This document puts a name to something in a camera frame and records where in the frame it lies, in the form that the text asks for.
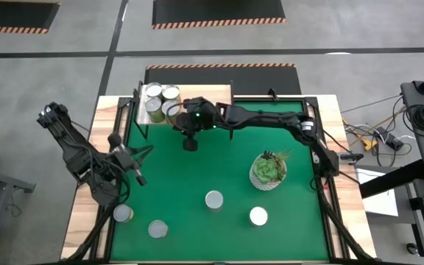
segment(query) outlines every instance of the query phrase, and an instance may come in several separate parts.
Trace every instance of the wooden table frame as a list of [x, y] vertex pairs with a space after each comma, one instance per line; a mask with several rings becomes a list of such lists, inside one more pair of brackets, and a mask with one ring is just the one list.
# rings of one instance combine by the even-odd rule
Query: wooden table frame
[[[123, 96], [101, 96], [99, 97], [98, 105], [96, 106], [96, 114], [93, 120], [93, 126], [91, 128], [90, 142], [100, 151], [107, 152], [109, 150], [109, 144], [107, 137], [113, 131], [114, 121], [118, 110], [119, 98]], [[271, 96], [234, 96], [234, 99], [240, 98], [264, 98]], [[334, 95], [318, 95], [318, 96], [279, 96], [282, 99], [301, 99], [303, 97], [316, 97], [319, 106], [319, 117], [322, 121], [323, 129], [329, 132], [341, 145], [347, 146], [347, 139], [345, 135], [345, 129], [343, 127], [341, 114], [339, 112], [338, 103], [336, 96]], [[119, 132], [124, 132], [127, 120], [127, 114], [123, 113], [118, 122]], [[331, 139], [327, 139], [327, 145], [329, 149], [336, 152], [344, 152], [344, 150], [338, 146]], [[340, 171], [355, 177], [353, 166], [340, 164]], [[369, 225], [367, 224], [367, 218], [362, 204], [362, 198], [359, 193], [358, 185], [351, 180], [348, 180], [344, 176], [338, 176], [334, 178], [334, 185], [338, 196], [338, 203], [341, 210], [342, 220], [347, 229], [351, 232], [355, 240], [363, 247], [363, 249], [375, 257], [375, 249], [373, 246], [372, 238], [370, 235]], [[329, 192], [325, 192], [328, 201], [331, 203], [335, 198], [332, 198]], [[73, 208], [71, 210], [71, 218], [68, 223], [68, 229], [66, 233], [65, 243], [63, 245], [63, 251], [61, 258], [69, 257], [84, 238], [87, 236], [89, 231], [96, 221], [97, 207], [96, 202], [91, 198], [89, 188], [87, 186], [81, 186], [78, 188]], [[331, 238], [335, 250], [335, 257], [343, 258], [345, 248], [341, 248], [340, 237], [333, 223], [329, 221], [331, 229]], [[104, 257], [105, 243], [106, 243], [106, 232], [108, 223], [105, 225], [99, 240], [99, 246], [97, 257]], [[350, 257], [354, 258], [354, 254], [350, 252]]]

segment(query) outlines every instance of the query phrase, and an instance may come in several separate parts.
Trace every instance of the can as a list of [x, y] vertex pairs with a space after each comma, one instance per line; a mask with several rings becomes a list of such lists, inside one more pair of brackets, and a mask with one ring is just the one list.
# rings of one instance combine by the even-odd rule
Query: can
[[224, 205], [224, 197], [218, 191], [209, 191], [205, 195], [205, 204], [211, 211], [220, 211]]
[[133, 210], [132, 210], [132, 208], [130, 208], [129, 206], [127, 206], [125, 204], [117, 205], [114, 208], [113, 216], [114, 216], [114, 219], [117, 222], [126, 223], [126, 222], [132, 220]]
[[176, 116], [177, 114], [179, 114], [181, 106], [174, 106], [173, 105], [177, 104], [178, 102], [174, 101], [174, 100], [168, 100], [166, 102], [163, 103], [163, 106], [161, 107], [161, 111], [163, 113], [163, 115], [165, 116], [166, 122], [168, 122], [168, 124], [170, 125], [175, 125], [176, 124]]
[[165, 101], [174, 100], [180, 102], [180, 89], [176, 85], [167, 85], [165, 89], [163, 89], [163, 98]]
[[145, 102], [145, 111], [148, 113], [148, 116], [150, 116], [150, 121], [154, 123], [162, 122], [165, 119], [161, 111], [161, 99], [157, 97], [147, 99]]
[[148, 97], [157, 97], [159, 99], [162, 99], [162, 93], [163, 93], [163, 87], [160, 83], [157, 82], [151, 82], [148, 85], [146, 85], [145, 88], [145, 94]]
[[268, 221], [268, 213], [262, 207], [254, 207], [250, 211], [250, 222], [255, 227], [260, 227]]
[[168, 234], [168, 225], [161, 220], [155, 220], [148, 226], [148, 234], [154, 239], [164, 238]]

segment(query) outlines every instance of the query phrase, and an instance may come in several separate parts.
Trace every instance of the white paper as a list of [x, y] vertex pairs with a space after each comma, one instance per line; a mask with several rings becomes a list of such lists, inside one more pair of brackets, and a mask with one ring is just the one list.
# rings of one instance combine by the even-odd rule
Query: white paper
[[[356, 169], [356, 176], [360, 184], [383, 175], [385, 175], [385, 173], [374, 172], [365, 169]], [[398, 216], [397, 202], [395, 201], [395, 192], [393, 189], [363, 199], [362, 202], [366, 212]]]

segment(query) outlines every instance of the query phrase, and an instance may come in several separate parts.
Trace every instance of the gray floor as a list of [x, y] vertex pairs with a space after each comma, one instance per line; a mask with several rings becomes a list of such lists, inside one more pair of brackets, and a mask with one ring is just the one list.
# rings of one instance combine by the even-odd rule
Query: gray floor
[[[0, 52], [106, 52], [120, 3], [63, 0], [47, 35], [0, 34]], [[424, 0], [283, 0], [283, 6], [286, 24], [153, 30], [152, 1], [131, 1], [117, 50], [424, 47]], [[36, 264], [60, 256], [74, 181], [59, 146], [35, 120], [45, 104], [55, 101], [89, 126], [105, 62], [105, 57], [0, 59], [0, 172], [38, 184], [34, 194], [15, 195], [24, 212], [9, 217], [0, 232], [0, 264]], [[106, 94], [131, 94], [148, 65], [192, 63], [295, 63], [303, 94], [336, 94], [341, 110], [397, 95], [402, 82], [424, 79], [424, 53], [117, 57]], [[391, 115], [394, 103], [343, 117], [374, 125]], [[411, 135], [400, 119], [393, 133]], [[398, 157], [396, 166], [420, 158], [415, 142], [404, 140], [413, 150]], [[360, 143], [351, 149], [362, 152]], [[376, 161], [367, 155], [361, 164]], [[413, 240], [409, 227], [371, 218], [370, 227], [379, 258], [424, 264], [401, 247]]]

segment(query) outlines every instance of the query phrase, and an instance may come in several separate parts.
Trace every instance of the succulent plant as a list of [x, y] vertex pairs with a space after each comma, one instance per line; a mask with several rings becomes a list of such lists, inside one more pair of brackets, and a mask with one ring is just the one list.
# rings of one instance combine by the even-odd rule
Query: succulent plant
[[253, 173], [263, 184], [275, 181], [282, 181], [286, 177], [286, 162], [288, 153], [291, 150], [283, 150], [279, 153], [264, 151], [253, 165]]

